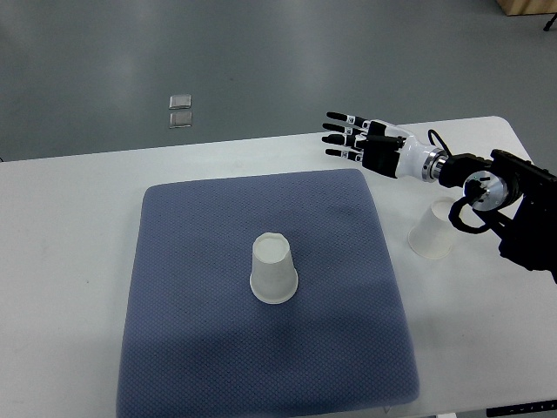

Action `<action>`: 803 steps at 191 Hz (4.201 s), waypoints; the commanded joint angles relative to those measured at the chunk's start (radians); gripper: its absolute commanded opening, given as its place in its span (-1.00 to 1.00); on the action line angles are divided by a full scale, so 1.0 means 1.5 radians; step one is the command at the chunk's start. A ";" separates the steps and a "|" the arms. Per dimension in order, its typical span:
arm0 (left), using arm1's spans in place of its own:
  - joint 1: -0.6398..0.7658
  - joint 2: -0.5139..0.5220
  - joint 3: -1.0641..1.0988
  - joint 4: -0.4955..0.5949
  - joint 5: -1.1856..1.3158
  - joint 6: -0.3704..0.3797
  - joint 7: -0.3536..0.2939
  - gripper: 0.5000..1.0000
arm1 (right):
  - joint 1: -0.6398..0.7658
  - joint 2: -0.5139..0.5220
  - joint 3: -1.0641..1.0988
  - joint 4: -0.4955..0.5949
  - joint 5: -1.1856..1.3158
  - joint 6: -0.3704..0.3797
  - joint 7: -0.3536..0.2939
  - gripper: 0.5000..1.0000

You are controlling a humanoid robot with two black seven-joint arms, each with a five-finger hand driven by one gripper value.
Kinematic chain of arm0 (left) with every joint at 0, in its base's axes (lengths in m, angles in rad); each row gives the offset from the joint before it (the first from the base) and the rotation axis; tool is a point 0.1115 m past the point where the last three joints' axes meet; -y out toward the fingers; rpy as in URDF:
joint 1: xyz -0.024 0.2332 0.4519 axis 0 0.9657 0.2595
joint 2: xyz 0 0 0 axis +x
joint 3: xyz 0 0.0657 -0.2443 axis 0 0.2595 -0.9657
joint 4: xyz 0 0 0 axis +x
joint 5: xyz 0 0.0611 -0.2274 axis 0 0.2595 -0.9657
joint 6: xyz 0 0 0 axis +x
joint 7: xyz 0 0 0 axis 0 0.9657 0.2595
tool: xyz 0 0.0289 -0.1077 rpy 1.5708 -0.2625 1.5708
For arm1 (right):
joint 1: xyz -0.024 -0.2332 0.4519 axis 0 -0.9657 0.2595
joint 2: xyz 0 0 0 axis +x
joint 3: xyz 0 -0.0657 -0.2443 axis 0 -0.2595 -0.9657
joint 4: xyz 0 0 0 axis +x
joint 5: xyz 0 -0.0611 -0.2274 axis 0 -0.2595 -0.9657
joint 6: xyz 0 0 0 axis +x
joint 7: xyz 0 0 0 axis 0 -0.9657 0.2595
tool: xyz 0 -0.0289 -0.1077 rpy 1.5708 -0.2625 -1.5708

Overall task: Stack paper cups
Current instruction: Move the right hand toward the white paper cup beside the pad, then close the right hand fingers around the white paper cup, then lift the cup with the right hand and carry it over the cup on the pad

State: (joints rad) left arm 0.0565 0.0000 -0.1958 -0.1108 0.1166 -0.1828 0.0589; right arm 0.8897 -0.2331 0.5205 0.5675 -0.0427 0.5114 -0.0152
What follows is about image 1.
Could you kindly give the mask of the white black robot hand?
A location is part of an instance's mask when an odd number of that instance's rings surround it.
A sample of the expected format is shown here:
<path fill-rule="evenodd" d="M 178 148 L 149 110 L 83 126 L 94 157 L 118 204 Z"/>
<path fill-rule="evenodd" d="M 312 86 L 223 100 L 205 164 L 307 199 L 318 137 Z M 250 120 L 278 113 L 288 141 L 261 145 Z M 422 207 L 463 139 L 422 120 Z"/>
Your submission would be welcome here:
<path fill-rule="evenodd" d="M 446 163 L 446 152 L 435 145 L 422 143 L 414 133 L 387 122 L 368 120 L 335 111 L 328 111 L 326 116 L 353 126 L 323 123 L 322 127 L 332 133 L 322 138 L 324 143 L 348 148 L 363 148 L 363 153 L 325 149 L 326 155 L 354 162 L 362 161 L 364 168 L 393 179 L 413 177 L 419 180 L 437 180 L 439 178 L 440 170 Z"/>

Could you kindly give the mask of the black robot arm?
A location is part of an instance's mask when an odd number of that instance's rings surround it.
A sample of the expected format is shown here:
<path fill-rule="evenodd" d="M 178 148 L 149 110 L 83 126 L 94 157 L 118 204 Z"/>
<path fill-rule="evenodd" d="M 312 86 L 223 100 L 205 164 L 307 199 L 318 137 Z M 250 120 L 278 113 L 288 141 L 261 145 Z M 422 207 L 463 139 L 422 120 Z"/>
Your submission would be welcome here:
<path fill-rule="evenodd" d="M 462 196 L 448 220 L 463 233 L 493 231 L 500 256 L 529 271 L 556 273 L 556 177 L 531 161 L 499 149 L 489 158 L 453 153 L 434 129 L 422 142 L 413 132 L 384 121 L 327 112 L 326 154 L 345 158 L 382 176 L 412 177 Z"/>

